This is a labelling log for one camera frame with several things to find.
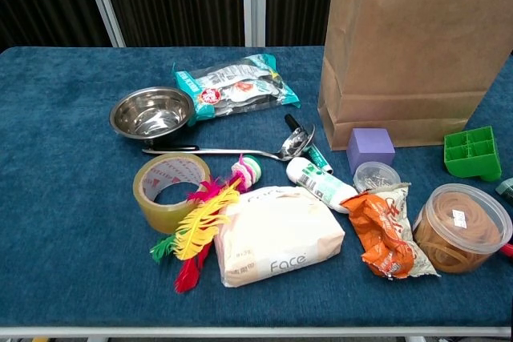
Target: green feather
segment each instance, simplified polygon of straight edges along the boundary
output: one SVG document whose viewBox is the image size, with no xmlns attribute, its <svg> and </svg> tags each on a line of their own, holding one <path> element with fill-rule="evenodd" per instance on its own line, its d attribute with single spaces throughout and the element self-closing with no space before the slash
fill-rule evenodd
<svg viewBox="0 0 513 342">
<path fill-rule="evenodd" d="M 163 256 L 170 255 L 175 249 L 176 234 L 171 234 L 169 237 L 162 239 L 151 250 L 150 254 L 153 260 L 157 263 L 160 262 Z"/>
</svg>

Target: feather toy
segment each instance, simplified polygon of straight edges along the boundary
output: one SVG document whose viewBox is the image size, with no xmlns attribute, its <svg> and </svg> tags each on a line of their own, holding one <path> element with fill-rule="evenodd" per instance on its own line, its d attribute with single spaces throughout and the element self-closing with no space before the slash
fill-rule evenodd
<svg viewBox="0 0 513 342">
<path fill-rule="evenodd" d="M 203 191 L 188 194 L 188 200 L 200 204 L 180 221 L 175 234 L 150 250 L 157 263 L 172 253 L 184 261 L 175 280 L 176 292 L 186 292 L 197 285 L 212 239 L 219 233 L 218 226 L 229 221 L 219 210 L 237 202 L 239 193 L 246 192 L 260 177 L 259 162 L 251 156 L 241 156 L 232 166 L 232 177 L 225 185 L 218 179 L 210 179 L 201 183 Z"/>
</svg>

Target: table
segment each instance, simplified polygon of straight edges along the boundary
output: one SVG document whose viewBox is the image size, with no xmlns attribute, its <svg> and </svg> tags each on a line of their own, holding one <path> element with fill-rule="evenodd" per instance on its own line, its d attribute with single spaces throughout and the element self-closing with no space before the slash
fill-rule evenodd
<svg viewBox="0 0 513 342">
<path fill-rule="evenodd" d="M 151 158 L 141 143 L 109 127 L 116 101 L 139 88 L 174 86 L 172 67 L 202 68 L 248 54 L 277 57 L 301 109 L 276 107 L 200 123 L 182 138 L 203 147 L 275 151 L 289 135 L 284 115 L 319 129 L 316 144 L 335 175 L 351 181 L 345 152 L 331 152 L 317 113 L 323 47 L 12 48 L 0 55 L 0 336 L 508 335 L 513 265 L 492 256 L 471 274 L 389 281 L 360 260 L 349 220 L 340 255 L 236 289 L 220 282 L 210 255 L 198 287 L 177 295 L 178 260 L 156 265 L 161 235 L 132 193 Z M 513 170 L 513 58 L 468 127 L 491 124 L 503 176 Z M 204 157 L 227 175 L 233 157 Z M 262 159 L 260 186 L 290 185 L 285 165 Z M 457 179 L 441 147 L 400 148 L 394 168 L 412 182 L 414 220 L 440 184 L 467 183 L 492 194 L 496 183 Z M 176 200 L 182 194 L 175 194 Z"/>
</svg>

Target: brown paper bag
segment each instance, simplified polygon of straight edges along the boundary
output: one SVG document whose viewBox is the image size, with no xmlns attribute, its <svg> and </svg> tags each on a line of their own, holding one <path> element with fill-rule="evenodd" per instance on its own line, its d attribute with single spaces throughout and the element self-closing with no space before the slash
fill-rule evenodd
<svg viewBox="0 0 513 342">
<path fill-rule="evenodd" d="M 318 105 L 331 148 L 355 127 L 442 143 L 512 48 L 513 0 L 331 0 Z"/>
</svg>

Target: plastic package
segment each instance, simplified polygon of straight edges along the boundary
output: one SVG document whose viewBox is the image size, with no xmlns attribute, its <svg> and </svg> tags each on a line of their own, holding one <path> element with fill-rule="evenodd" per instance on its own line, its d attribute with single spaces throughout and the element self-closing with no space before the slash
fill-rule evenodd
<svg viewBox="0 0 513 342">
<path fill-rule="evenodd" d="M 347 214 L 340 202 L 357 195 L 357 191 L 333 175 L 321 170 L 309 160 L 297 157 L 287 165 L 289 179 L 314 194 L 329 208 Z"/>
<path fill-rule="evenodd" d="M 366 252 L 362 260 L 377 276 L 403 279 L 437 275 L 414 242 L 406 210 L 408 183 L 381 187 L 342 204 Z"/>
<path fill-rule="evenodd" d="M 469 272 L 511 238 L 511 218 L 499 202 L 465 184 L 436 188 L 414 224 L 414 238 L 443 272 Z"/>
<path fill-rule="evenodd" d="M 214 238 L 221 281 L 236 288 L 338 254 L 344 231 L 303 187 L 265 187 L 221 213 L 230 222 Z"/>
<path fill-rule="evenodd" d="M 194 101 L 196 118 L 190 124 L 281 104 L 301 105 L 277 73 L 276 58 L 270 54 L 251 55 L 202 70 L 177 71 L 175 79 Z"/>
<path fill-rule="evenodd" d="M 374 188 L 392 186 L 401 182 L 399 174 L 388 164 L 365 162 L 356 169 L 353 177 L 358 192 Z"/>
</svg>

